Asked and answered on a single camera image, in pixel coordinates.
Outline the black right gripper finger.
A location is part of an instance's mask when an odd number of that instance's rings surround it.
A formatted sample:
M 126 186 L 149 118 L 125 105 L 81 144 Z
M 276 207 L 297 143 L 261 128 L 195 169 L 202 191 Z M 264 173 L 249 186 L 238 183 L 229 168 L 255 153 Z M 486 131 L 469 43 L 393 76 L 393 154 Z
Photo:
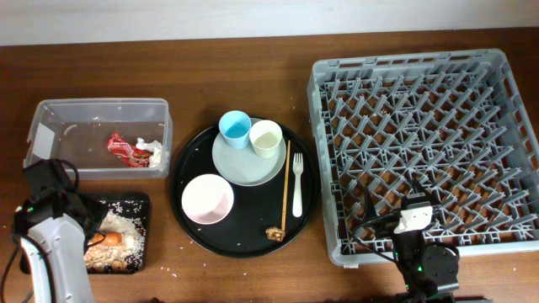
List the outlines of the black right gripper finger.
M 375 216 L 375 206 L 371 199 L 371 193 L 367 187 L 365 187 L 365 208 L 366 208 L 365 218 L 366 219 L 373 218 Z
M 413 193 L 410 195 L 411 199 L 421 199 L 421 200 L 433 200 L 433 196 L 427 189 L 416 179 L 413 178 L 411 181 Z

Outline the orange carrot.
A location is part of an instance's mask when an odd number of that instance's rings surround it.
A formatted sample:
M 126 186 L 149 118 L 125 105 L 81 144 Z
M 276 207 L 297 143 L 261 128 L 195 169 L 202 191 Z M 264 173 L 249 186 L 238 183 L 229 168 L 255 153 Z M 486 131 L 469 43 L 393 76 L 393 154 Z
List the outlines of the orange carrot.
M 106 247 L 119 246 L 122 243 L 122 235 L 115 231 L 99 231 L 88 242 L 90 247 L 104 245 Z

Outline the red snack wrapper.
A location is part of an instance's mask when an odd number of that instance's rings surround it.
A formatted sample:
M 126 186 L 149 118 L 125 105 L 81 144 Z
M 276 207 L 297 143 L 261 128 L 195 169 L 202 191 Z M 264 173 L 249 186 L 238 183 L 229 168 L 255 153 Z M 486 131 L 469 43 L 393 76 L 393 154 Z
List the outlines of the red snack wrapper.
M 117 132 L 113 132 L 106 143 L 107 149 L 118 157 L 127 167 L 149 167 L 149 151 L 141 150 L 123 139 Z

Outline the rice and peanut shells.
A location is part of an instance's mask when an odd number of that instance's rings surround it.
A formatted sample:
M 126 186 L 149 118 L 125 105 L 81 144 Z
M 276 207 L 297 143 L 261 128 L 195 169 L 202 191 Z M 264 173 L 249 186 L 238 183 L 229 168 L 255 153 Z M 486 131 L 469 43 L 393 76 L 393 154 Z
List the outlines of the rice and peanut shells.
M 89 273 L 133 274 L 144 263 L 147 229 L 146 216 L 142 212 L 147 207 L 135 201 L 116 201 L 106 205 L 109 211 L 96 232 L 119 232 L 122 243 L 115 247 L 88 246 L 84 255 L 85 266 Z

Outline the brown mushroom piece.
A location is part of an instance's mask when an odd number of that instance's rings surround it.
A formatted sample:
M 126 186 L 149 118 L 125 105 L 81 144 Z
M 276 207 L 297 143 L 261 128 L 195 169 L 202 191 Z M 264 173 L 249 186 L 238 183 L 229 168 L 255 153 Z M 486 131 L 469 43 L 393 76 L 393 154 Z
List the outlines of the brown mushroom piece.
M 286 233 L 278 227 L 270 227 L 265 231 L 268 239 L 276 242 L 282 242 Z

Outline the white tissue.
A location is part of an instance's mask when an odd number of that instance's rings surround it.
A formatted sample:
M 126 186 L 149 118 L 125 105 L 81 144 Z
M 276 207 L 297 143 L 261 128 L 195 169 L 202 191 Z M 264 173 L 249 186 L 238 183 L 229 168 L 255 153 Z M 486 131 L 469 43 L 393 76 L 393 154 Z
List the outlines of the white tissue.
M 137 138 L 136 148 L 146 152 L 150 152 L 152 155 L 149 157 L 148 167 L 157 167 L 162 160 L 163 146 L 158 141 L 145 142 L 141 137 Z

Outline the pink bowl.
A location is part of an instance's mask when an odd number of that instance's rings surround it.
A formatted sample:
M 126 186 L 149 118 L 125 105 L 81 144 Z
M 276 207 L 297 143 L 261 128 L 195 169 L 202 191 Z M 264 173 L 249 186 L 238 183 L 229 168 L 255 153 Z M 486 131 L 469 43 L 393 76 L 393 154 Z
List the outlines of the pink bowl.
M 201 225 L 222 221 L 232 210 L 234 193 L 231 184 L 221 176 L 203 174 L 187 183 L 181 196 L 185 215 Z

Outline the light blue cup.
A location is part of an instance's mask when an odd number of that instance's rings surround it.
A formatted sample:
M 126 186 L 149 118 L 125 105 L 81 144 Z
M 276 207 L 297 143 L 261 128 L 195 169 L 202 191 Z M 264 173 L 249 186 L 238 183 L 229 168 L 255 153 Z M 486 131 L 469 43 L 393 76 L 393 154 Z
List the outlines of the light blue cup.
M 219 131 L 225 141 L 234 149 L 243 149 L 248 145 L 251 126 L 250 117 L 239 110 L 226 112 L 218 123 Z

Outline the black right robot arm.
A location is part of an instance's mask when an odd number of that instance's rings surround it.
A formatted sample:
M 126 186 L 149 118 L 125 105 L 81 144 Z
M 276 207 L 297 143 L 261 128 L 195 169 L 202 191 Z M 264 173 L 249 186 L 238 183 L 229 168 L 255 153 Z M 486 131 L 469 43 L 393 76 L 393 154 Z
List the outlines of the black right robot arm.
M 455 303 L 458 290 L 458 249 L 444 242 L 427 242 L 424 231 L 435 224 L 440 201 L 414 179 L 412 192 L 401 206 L 386 215 L 376 213 L 371 193 L 366 191 L 363 227 L 377 237 L 392 240 L 392 261 L 403 276 L 407 291 L 396 295 L 401 303 Z

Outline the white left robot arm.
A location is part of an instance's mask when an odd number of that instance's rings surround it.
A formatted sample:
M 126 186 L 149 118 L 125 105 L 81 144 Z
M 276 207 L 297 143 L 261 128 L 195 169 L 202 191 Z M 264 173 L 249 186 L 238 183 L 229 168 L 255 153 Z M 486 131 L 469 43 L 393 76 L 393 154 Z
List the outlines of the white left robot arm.
M 93 302 L 84 255 L 108 208 L 78 192 L 66 160 L 23 169 L 32 195 L 13 214 L 13 239 L 28 260 L 37 302 Z

